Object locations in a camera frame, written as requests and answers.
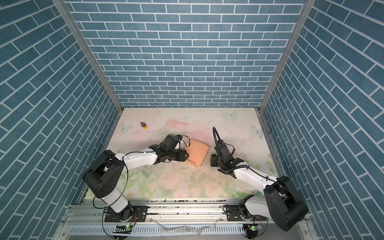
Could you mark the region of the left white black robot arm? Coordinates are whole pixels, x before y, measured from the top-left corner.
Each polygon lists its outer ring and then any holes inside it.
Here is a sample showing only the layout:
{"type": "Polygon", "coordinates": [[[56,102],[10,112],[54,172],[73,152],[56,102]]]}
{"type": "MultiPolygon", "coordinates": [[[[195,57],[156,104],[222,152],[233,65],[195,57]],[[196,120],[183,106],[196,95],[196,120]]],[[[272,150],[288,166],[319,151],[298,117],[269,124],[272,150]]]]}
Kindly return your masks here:
{"type": "Polygon", "coordinates": [[[128,174],[132,169],[159,163],[185,162],[189,154],[182,149],[183,138],[183,135],[169,134],[157,145],[125,154],[106,150],[84,172],[83,181],[95,197],[106,204],[107,210],[112,210],[125,221],[131,216],[133,209],[123,191],[118,189],[122,173],[128,174]]]}

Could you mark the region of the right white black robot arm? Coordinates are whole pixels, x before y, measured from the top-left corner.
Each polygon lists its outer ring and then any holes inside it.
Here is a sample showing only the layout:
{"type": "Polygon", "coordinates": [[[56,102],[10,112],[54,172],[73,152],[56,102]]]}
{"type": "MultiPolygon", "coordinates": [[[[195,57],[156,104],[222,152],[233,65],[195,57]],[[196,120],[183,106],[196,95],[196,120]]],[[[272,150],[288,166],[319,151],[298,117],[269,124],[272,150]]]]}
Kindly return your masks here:
{"type": "Polygon", "coordinates": [[[252,186],[265,198],[261,203],[257,196],[249,195],[239,202],[238,212],[244,220],[265,217],[287,232],[304,219],[309,209],[290,178],[270,176],[247,165],[244,160],[234,158],[223,140],[216,141],[214,149],[212,167],[218,167],[219,172],[252,186]]]}

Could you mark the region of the orange cardboard paper box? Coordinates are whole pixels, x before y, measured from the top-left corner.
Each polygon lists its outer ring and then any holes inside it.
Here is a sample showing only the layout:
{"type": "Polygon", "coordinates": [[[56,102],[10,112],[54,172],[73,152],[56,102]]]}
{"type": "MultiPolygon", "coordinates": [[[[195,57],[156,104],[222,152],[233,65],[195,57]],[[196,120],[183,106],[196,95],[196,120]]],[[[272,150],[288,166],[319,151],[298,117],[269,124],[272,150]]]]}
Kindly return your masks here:
{"type": "Polygon", "coordinates": [[[207,155],[209,148],[210,147],[206,144],[191,139],[190,146],[185,148],[189,154],[186,163],[200,167],[207,155]]]}

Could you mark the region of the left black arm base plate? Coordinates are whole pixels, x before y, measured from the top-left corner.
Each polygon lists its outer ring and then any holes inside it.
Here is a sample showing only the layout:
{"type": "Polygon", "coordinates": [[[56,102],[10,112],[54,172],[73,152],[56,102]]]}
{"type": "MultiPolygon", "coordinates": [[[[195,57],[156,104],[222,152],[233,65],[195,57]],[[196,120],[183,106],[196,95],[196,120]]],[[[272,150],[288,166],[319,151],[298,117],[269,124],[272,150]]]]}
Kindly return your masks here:
{"type": "Polygon", "coordinates": [[[111,207],[108,207],[103,213],[105,214],[104,221],[107,223],[145,222],[148,207],[128,205],[120,213],[116,213],[111,207]]]}

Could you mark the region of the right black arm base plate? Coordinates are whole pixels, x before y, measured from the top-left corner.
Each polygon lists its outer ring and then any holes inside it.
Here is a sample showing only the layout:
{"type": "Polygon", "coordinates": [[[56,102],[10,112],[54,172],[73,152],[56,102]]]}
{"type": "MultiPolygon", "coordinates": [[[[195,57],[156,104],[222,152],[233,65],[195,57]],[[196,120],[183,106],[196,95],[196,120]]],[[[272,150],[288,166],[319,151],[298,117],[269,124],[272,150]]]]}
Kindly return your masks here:
{"type": "Polygon", "coordinates": [[[223,205],[222,210],[224,211],[227,220],[229,222],[239,221],[266,221],[267,217],[260,215],[251,215],[245,208],[240,205],[223,205]]]}

